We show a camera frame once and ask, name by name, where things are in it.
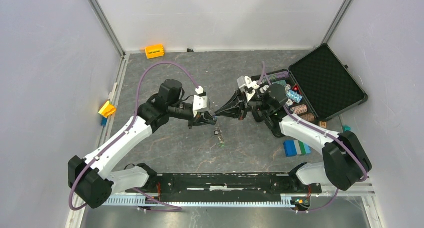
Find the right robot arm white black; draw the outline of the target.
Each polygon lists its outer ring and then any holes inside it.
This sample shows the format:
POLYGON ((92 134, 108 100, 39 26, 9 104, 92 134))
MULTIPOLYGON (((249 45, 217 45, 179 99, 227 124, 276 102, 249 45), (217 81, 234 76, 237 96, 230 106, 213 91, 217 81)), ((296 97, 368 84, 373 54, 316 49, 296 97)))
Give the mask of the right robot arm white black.
POLYGON ((357 135, 352 131, 339 133, 306 121, 290 111, 285 87, 265 86, 263 93, 238 89, 231 99, 216 111, 217 116, 244 119, 250 112, 258 122, 265 122, 276 137, 289 136, 304 142, 323 157, 322 162, 305 163, 292 169, 289 187, 302 192, 314 183, 331 183, 346 191, 357 182, 364 182, 372 164, 357 135))

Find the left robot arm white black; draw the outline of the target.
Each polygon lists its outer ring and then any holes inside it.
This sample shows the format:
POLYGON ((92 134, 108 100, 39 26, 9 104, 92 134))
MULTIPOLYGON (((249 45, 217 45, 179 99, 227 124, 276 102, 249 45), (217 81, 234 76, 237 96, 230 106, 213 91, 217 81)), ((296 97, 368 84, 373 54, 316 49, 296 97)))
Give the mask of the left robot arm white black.
POLYGON ((112 194, 127 189, 142 188, 151 192, 156 188, 157 178, 139 165, 116 172, 113 169, 137 144, 165 125, 171 117, 188 121, 190 128, 216 123, 202 86, 195 86, 192 103, 184 101, 184 93, 181 82, 165 80, 158 93, 136 105, 135 114, 109 140, 83 158, 75 155, 69 160, 67 171, 71 192, 68 201, 72 210, 86 206, 97 208, 112 194))

